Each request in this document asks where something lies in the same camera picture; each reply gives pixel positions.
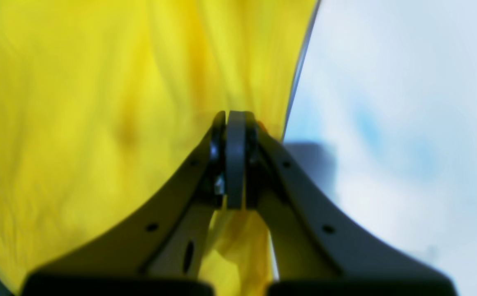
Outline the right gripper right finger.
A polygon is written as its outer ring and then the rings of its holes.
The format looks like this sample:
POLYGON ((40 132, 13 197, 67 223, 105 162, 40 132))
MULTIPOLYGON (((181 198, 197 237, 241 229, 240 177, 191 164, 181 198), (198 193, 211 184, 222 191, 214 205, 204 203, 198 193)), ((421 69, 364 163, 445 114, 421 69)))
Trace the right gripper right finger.
POLYGON ((455 296, 452 281, 376 238, 245 115, 245 205, 270 230, 279 281, 268 296, 455 296))

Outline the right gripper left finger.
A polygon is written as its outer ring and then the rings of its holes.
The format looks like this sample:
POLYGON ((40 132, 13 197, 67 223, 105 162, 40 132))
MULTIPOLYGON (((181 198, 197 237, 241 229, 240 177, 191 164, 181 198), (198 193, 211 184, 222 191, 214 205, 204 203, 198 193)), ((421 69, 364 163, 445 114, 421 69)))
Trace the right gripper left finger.
POLYGON ((215 210, 243 207, 247 113, 218 112, 165 185, 92 242, 31 274, 23 296, 211 296, 197 281, 215 210))

